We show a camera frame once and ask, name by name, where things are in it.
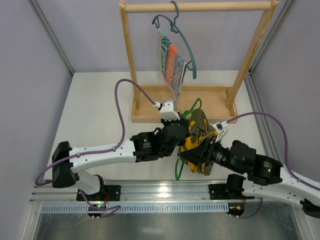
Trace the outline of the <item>camouflage yellow green trousers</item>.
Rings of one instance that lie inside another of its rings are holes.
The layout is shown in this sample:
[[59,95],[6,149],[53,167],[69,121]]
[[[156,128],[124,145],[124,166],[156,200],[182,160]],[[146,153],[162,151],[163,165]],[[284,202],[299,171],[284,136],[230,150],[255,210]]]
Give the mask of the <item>camouflage yellow green trousers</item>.
[[[201,108],[196,108],[192,111],[189,118],[188,128],[190,137],[186,139],[185,145],[179,147],[180,152],[196,148],[205,138],[215,138],[218,135],[218,132],[215,130],[215,128],[208,123],[206,114]],[[195,174],[208,176],[210,175],[213,167],[212,163],[209,165],[204,165],[203,163],[192,163],[181,156],[179,156],[178,159],[181,160],[185,165],[188,165],[190,170]]]

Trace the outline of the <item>green wire hanger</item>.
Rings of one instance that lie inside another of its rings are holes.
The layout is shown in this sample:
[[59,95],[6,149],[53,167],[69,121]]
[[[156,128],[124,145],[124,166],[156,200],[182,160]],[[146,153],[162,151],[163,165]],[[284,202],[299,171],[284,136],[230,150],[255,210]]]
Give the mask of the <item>green wire hanger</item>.
[[[192,115],[196,105],[199,104],[199,107],[202,107],[202,100],[200,98],[197,98],[193,105],[191,106],[190,109],[187,109],[183,112],[182,117],[187,118],[189,115]],[[175,162],[175,168],[174,168],[174,177],[176,181],[179,181],[183,172],[183,168],[185,165],[184,160],[180,160],[180,155],[181,155],[181,147],[179,147],[178,152],[177,152],[177,159]]]

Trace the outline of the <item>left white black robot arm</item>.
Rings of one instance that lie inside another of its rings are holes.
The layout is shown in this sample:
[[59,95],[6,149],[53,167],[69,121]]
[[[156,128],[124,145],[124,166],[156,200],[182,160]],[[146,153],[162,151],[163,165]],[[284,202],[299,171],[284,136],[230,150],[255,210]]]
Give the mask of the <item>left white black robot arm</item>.
[[189,120],[162,120],[163,128],[141,132],[125,139],[119,147],[104,145],[88,151],[71,147],[68,141],[60,142],[52,155],[52,187],[76,187],[92,200],[105,194],[104,180],[92,175],[88,169],[119,163],[140,163],[169,157],[177,146],[189,137]]

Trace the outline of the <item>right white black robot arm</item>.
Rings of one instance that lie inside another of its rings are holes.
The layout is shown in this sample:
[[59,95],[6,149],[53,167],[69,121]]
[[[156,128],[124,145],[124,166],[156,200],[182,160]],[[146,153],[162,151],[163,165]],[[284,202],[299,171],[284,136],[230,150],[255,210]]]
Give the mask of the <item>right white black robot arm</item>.
[[206,139],[199,146],[183,151],[181,157],[199,167],[218,164],[233,172],[223,188],[214,190],[215,194],[239,200],[274,199],[300,207],[310,217],[320,217],[319,193],[290,176],[280,161],[258,154],[239,140],[227,148]]

